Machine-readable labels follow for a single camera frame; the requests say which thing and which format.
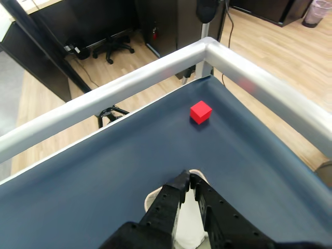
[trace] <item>blue tray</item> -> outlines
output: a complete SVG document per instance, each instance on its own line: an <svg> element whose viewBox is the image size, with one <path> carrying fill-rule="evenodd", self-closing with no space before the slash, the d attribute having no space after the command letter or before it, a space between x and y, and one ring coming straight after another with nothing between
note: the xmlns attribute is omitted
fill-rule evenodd
<svg viewBox="0 0 332 249"><path fill-rule="evenodd" d="M197 125L201 100L213 111ZM272 239L332 244L328 188L210 76L0 185L0 248L98 248L183 169Z"/></svg>

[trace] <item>wooden floor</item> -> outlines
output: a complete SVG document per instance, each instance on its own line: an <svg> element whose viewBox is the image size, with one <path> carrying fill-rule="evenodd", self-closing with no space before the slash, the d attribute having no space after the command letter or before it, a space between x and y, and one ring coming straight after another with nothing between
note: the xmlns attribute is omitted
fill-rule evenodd
<svg viewBox="0 0 332 249"><path fill-rule="evenodd" d="M231 40L233 51L284 79L307 98L331 112L331 15L314 29L302 26L300 20L281 28L236 10L231 10L231 15L235 23ZM228 43L230 28L227 19L221 39L224 45ZM89 72L92 80L101 86L156 60L139 34L132 37L131 46L135 49L135 54L127 51L116 52L112 56L115 62L113 65L105 61L104 55L96 60L88 58L79 63ZM70 63L91 88L96 88L75 60L70 59ZM220 72L215 72L219 80L221 75ZM29 73L25 73L23 81L18 126L64 104ZM311 169L316 169L327 160L299 133L226 77L225 83L226 87ZM180 85L180 81L173 76L118 105L133 111ZM82 95L71 82L70 88L74 98ZM90 117L31 147L13 158L12 173L24 169L97 128L96 118Z"/></svg>

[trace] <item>floor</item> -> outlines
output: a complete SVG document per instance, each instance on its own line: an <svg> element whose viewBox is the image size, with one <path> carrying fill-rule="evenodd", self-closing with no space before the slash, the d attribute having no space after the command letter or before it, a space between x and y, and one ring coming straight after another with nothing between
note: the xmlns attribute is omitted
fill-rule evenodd
<svg viewBox="0 0 332 249"><path fill-rule="evenodd" d="M231 40L231 49L251 60L272 74L284 79L307 98L331 112L331 76L329 69L329 44L332 18L326 17L318 27L309 29L300 24L300 20L286 27L278 27L242 12L231 10L235 28ZM221 43L226 45L230 32L230 22L226 19ZM135 54L121 51L113 55L114 64L109 65L103 55L98 59L88 58L79 61L88 71L94 83L90 82L86 72L77 61L70 59L73 68L91 88L104 85L149 62L156 60L154 54L144 45L139 34L132 37L131 46ZM221 72L215 76L221 80ZM265 123L295 154L311 169L316 169L327 158L299 133L283 120L260 104L256 99L225 77L226 87L263 123ZM171 77L124 101L119 107L133 111L167 92L180 86L180 81ZM82 95L70 82L74 98ZM57 96L39 83L29 73L23 76L22 96L18 112L17 125L64 104ZM16 173L28 165L63 148L66 145L97 130L95 117L90 117L49 139L31 147L12 160L11 173Z"/></svg>
<svg viewBox="0 0 332 249"><path fill-rule="evenodd" d="M0 136L15 129L24 69L0 52ZM11 174L11 159L0 163L0 181Z"/></svg>

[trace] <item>office chair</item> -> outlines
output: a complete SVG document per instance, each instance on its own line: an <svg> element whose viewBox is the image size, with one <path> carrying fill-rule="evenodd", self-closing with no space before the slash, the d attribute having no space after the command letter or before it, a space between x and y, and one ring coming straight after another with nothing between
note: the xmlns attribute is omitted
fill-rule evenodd
<svg viewBox="0 0 332 249"><path fill-rule="evenodd" d="M92 57L97 59L98 54L106 52L106 61L109 64L113 64L113 60L110 59L110 55L112 54L113 51L124 48L128 49L130 53L135 53L135 50L125 43L130 43L130 38L128 35L117 38L107 35L106 42L93 50Z"/></svg>

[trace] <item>silver railing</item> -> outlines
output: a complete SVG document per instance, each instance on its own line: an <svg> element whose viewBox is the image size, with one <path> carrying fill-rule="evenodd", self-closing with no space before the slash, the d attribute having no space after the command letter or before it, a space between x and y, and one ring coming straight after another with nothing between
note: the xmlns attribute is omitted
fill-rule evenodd
<svg viewBox="0 0 332 249"><path fill-rule="evenodd" d="M206 37L8 132L0 137L0 163L195 64L196 75L201 77L210 73L211 66L216 67L332 158L330 113L285 82Z"/></svg>

